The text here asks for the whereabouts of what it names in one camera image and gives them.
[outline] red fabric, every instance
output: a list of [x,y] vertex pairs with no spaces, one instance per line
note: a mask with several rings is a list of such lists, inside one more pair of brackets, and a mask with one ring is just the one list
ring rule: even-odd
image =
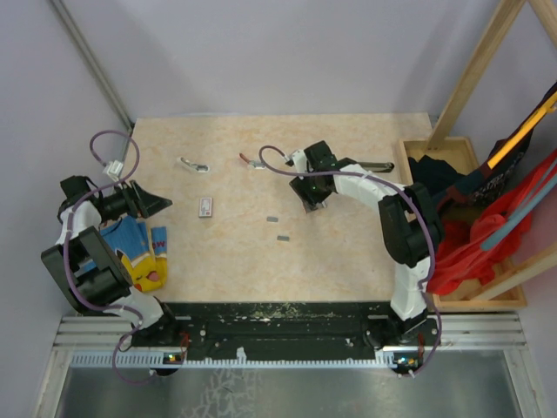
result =
[[[496,247],[489,251],[480,248],[481,243],[501,228],[507,214],[522,202],[543,174],[557,158],[552,152],[535,170],[522,180],[518,187],[495,200],[470,227],[462,221],[443,221],[446,237],[436,255],[435,274],[427,284],[427,291],[448,294],[467,279],[479,279],[482,285],[495,277],[493,265],[515,253],[520,246],[520,236],[530,229],[532,214],[529,213]],[[557,173],[557,167],[547,176],[546,182]]]

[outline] gray floor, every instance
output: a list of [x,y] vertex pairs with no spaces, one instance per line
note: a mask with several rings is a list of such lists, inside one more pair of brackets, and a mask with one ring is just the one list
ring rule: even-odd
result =
[[[144,370],[124,370],[141,379]],[[180,370],[136,388],[72,369],[57,417],[520,417],[501,353],[438,353],[415,380],[388,370]]]

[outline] wooden box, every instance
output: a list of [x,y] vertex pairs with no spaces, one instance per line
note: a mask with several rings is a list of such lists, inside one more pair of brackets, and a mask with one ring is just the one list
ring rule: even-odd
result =
[[[464,137],[447,138],[442,146],[436,150],[426,151],[426,138],[400,140],[395,155],[399,164],[400,179],[403,184],[413,183],[408,157],[419,160],[425,154],[431,158],[444,159],[454,169],[462,174],[468,174],[479,166],[478,159],[473,151],[470,140]],[[450,219],[462,219],[473,222],[481,213],[478,208],[453,208],[445,217]],[[510,259],[495,266],[497,275],[513,268]],[[500,294],[492,300],[466,300],[466,296],[481,288],[479,280],[465,280],[454,292],[439,296],[433,295],[435,305],[442,312],[465,312],[465,311],[507,311],[526,306],[526,299],[520,285],[513,287],[507,292]]]

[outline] table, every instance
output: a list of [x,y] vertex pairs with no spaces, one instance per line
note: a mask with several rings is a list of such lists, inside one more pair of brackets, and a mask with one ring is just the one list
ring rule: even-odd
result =
[[[267,144],[291,153],[323,139],[338,158],[386,162],[394,161],[397,141],[416,132],[431,132],[425,113],[139,119],[133,178],[173,201],[148,219],[168,228],[169,277],[153,294],[172,301],[389,300],[393,261],[377,214],[338,195],[305,214],[290,178],[248,170],[238,154],[257,158]],[[190,171],[178,157],[211,170]],[[268,160],[287,168],[272,152]],[[396,168],[384,177],[399,181]],[[211,218],[198,217],[202,197],[213,198]]]

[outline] yellow strap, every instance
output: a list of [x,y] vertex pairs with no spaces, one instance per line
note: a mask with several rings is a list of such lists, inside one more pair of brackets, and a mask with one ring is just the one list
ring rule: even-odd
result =
[[494,168],[513,148],[517,145],[521,139],[523,139],[527,133],[529,133],[537,124],[540,122],[544,116],[548,113],[555,111],[555,103],[557,103],[557,92],[555,92],[541,107],[534,112],[534,114],[527,119],[527,121],[522,124],[522,127],[518,132],[510,138],[500,150],[498,150],[495,155],[493,155],[488,161],[487,165],[489,168]]

